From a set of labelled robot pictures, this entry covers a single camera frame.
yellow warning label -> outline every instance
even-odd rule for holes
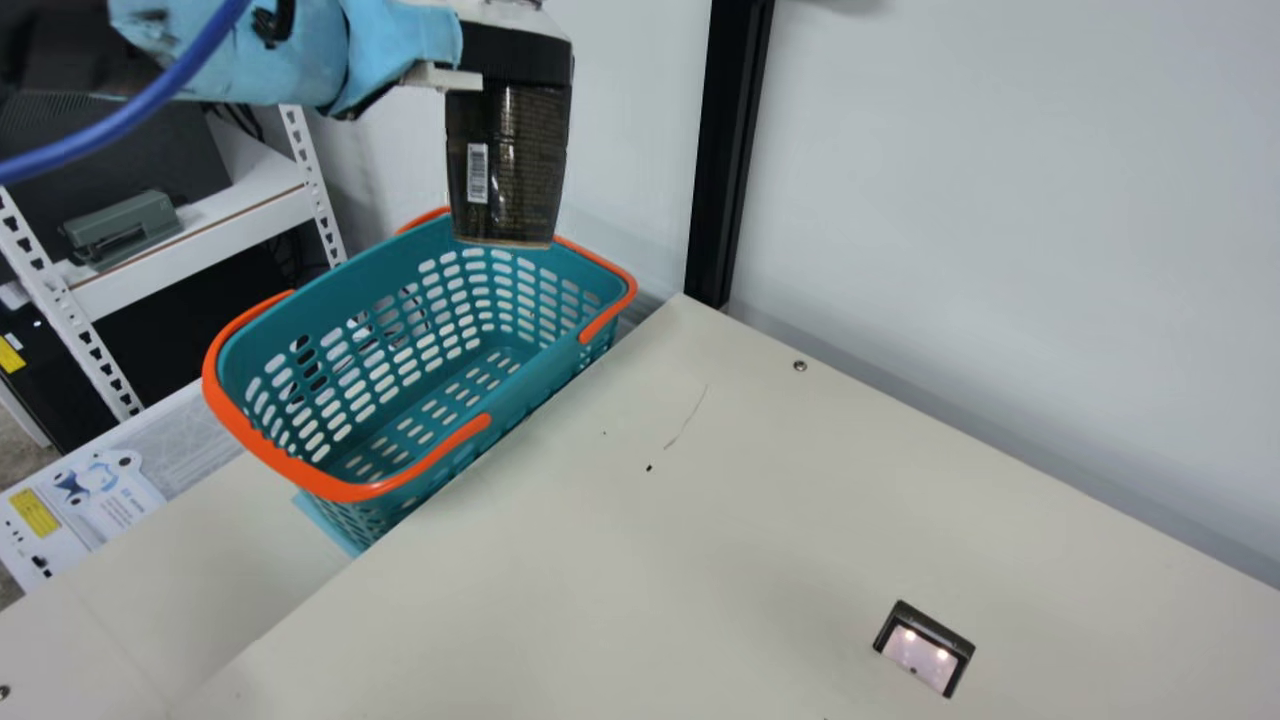
[[[45,503],[36,497],[33,491],[24,489],[19,493],[14,493],[14,496],[9,498],[9,502],[13,503],[18,515],[22,515],[22,519],[31,525],[32,532],[35,532],[37,537],[47,538],[54,530],[63,527],[61,523],[58,521],[58,518],[54,518],[54,514],[45,507]]]
[[[0,337],[0,370],[10,375],[27,366],[27,361],[18,355],[18,351],[9,345],[9,341]]]

white wall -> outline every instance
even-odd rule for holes
[[[710,0],[554,0],[576,58],[558,231],[657,297],[685,274]],[[397,88],[355,123],[308,115],[348,247],[447,202],[444,101]]]
[[[780,0],[733,313],[1280,584],[1277,37]]]
[[[448,204],[439,92],[397,87],[358,120],[307,113],[307,126],[348,252]]]

orange basket handle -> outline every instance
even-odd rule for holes
[[[404,486],[410,480],[428,471],[454,448],[486,429],[493,421],[488,413],[476,415],[463,423],[448,438],[431,448],[431,452],[429,452],[425,457],[420,459],[404,470],[401,470],[396,475],[384,478],[376,483],[346,483],[303,462],[302,460],[298,460],[297,457],[289,456],[289,454],[280,450],[275,446],[275,443],[264,437],[262,433],[257,432],[257,429],[255,429],[250,423],[248,418],[246,418],[232,398],[227,396],[227,391],[223,389],[223,386],[218,382],[218,355],[233,334],[239,332],[241,328],[247,325],[262,313],[266,313],[276,302],[288,297],[292,292],[293,291],[285,291],[259,302],[223,328],[223,331],[218,333],[218,337],[214,338],[214,343],[209,346],[209,352],[205,354],[205,365],[201,372],[201,377],[204,379],[202,386],[205,401],[214,411],[214,415],[216,415],[223,423],[223,427],[225,427],[232,436],[236,437],[236,439],[248,448],[250,452],[256,455],[259,460],[292,480],[294,484],[300,486],[302,489],[333,502],[364,502],[366,500],[374,500],[401,486]]]
[[[396,231],[396,234],[404,234],[408,231],[416,228],[417,225],[429,223],[439,218],[440,215],[448,215],[448,214],[449,214],[448,205],[436,208],[430,213],[424,213],[417,218],[410,220],[408,223],[402,225],[401,229]],[[605,310],[599,315],[596,315],[590,324],[582,328],[582,332],[577,333],[577,342],[581,345],[586,345],[591,342],[591,338],[594,338],[596,333],[604,329],[604,327],[608,325],[613,320],[613,318],[617,318],[620,314],[622,314],[622,311],[627,309],[627,305],[631,305],[631,301],[635,300],[636,292],[639,292],[640,287],[636,284],[636,279],[631,277],[631,273],[623,270],[622,268],[614,265],[613,263],[605,260],[604,258],[600,258],[595,252],[591,252],[590,250],[577,243],[570,242],[561,236],[556,236],[556,242],[563,245],[564,247],[568,247],[573,252],[577,252],[579,255],[586,258],[588,260],[595,263],[596,265],[600,265],[602,268],[609,270],[614,275],[618,275],[627,283],[626,295],[623,295],[622,299],[614,302],[613,305],[605,307]]]

light blue robot arm cover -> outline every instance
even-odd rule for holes
[[[110,0],[111,24],[168,67],[221,0]],[[293,29],[274,49],[253,32],[252,9],[179,96],[215,102],[297,104],[340,115],[419,60],[456,65],[462,26],[443,5],[397,0],[296,0]],[[275,0],[253,8],[275,12]]]

scratch mark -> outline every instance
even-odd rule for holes
[[[694,410],[689,414],[687,418],[685,418],[685,424],[680,425],[680,432],[676,433],[676,437],[671,438],[667,442],[667,445],[662,446],[663,450],[671,450],[671,446],[676,445],[676,441],[680,439],[680,436],[685,434],[685,430],[689,428],[689,423],[691,423],[694,415],[698,414],[698,409],[703,406],[703,401],[707,400],[707,391],[709,391],[710,388],[712,386],[709,384],[703,386],[703,395],[698,398],[698,404],[694,405]]]

